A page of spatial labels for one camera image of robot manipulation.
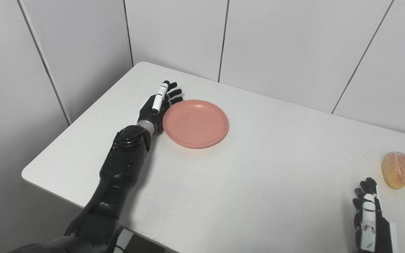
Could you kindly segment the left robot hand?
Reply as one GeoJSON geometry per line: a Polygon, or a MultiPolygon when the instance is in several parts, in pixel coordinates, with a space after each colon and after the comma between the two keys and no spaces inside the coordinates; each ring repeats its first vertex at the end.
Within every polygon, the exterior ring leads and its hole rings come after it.
{"type": "Polygon", "coordinates": [[[168,109],[184,100],[182,90],[177,86],[177,82],[165,80],[159,91],[152,95],[140,109],[137,125],[148,130],[151,136],[163,131],[163,117],[168,109]]]}

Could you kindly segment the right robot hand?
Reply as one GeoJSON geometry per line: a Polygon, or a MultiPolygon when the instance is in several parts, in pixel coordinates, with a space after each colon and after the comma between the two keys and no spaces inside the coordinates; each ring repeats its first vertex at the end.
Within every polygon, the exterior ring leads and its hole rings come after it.
{"type": "Polygon", "coordinates": [[[352,200],[356,209],[354,215],[354,253],[397,253],[396,229],[384,218],[377,194],[377,183],[367,177],[354,189],[352,200]]]}

